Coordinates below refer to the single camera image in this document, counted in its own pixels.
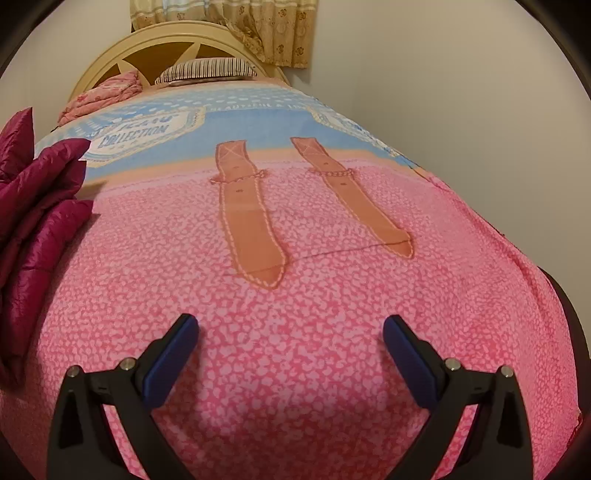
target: pink patterned fabric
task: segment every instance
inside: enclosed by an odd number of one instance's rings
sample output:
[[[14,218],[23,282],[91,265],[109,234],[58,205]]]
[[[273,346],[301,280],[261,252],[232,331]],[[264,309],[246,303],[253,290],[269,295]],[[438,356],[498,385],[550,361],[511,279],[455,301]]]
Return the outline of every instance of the pink patterned fabric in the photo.
[[[305,161],[257,165],[268,172],[260,191],[289,257],[270,291],[233,267],[215,169],[97,197],[93,225],[53,283],[26,388],[0,397],[0,427],[39,480],[66,369],[138,356],[181,312],[199,319],[202,338],[154,416],[197,478],[382,480],[427,417],[383,346],[391,314],[444,358],[515,368],[535,478],[548,474],[579,412],[569,331],[545,276],[438,179],[345,153],[337,160],[409,232],[412,259],[376,243]],[[438,476],[457,458],[472,413]]]
[[[98,87],[81,93],[66,105],[57,120],[57,126],[96,112],[114,103],[127,100],[143,90],[137,70],[130,70],[105,80]]]

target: cream headboard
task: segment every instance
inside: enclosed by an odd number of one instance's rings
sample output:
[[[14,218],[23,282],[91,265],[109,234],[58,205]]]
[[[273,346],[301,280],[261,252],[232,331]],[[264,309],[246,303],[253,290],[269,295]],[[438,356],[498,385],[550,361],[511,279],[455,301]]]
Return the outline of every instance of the cream headboard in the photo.
[[[176,21],[142,28],[106,50],[86,70],[70,100],[98,83],[137,69],[144,87],[153,85],[168,67],[204,57],[238,57],[251,63],[259,76],[288,83],[279,67],[261,63],[230,31],[221,25]]]

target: printed strap design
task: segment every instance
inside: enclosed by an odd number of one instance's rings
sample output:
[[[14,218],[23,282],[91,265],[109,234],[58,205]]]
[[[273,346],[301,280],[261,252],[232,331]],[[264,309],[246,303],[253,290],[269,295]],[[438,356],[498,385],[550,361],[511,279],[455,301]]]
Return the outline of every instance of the printed strap design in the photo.
[[[291,142],[300,155],[321,175],[326,185],[341,203],[385,248],[404,258],[413,256],[410,235],[401,230],[363,191],[353,176],[353,170],[345,168],[332,158],[315,138],[292,137]]]
[[[272,290],[287,266],[287,256],[275,237],[261,195],[258,170],[248,158],[246,140],[220,143],[216,148],[220,186],[220,217],[232,260],[246,280]]]

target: curtain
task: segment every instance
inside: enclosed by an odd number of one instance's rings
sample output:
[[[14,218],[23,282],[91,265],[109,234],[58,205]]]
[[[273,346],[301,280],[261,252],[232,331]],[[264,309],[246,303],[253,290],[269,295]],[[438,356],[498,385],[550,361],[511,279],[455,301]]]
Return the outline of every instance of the curtain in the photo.
[[[225,25],[264,62],[307,68],[317,0],[129,0],[135,30],[174,20]]]

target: wall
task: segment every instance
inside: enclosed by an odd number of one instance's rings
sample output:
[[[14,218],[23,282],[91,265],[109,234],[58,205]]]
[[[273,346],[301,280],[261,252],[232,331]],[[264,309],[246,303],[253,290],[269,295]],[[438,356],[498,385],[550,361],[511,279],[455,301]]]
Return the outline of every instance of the wall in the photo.
[[[376,1],[353,118],[555,276],[591,340],[591,101],[571,65],[514,0]]]
[[[98,55],[129,34],[126,0],[65,0],[27,38],[0,77],[0,125],[33,106],[35,136],[49,133]]]
[[[311,66],[284,69],[291,85],[353,117],[369,19],[360,9],[382,0],[319,0]]]

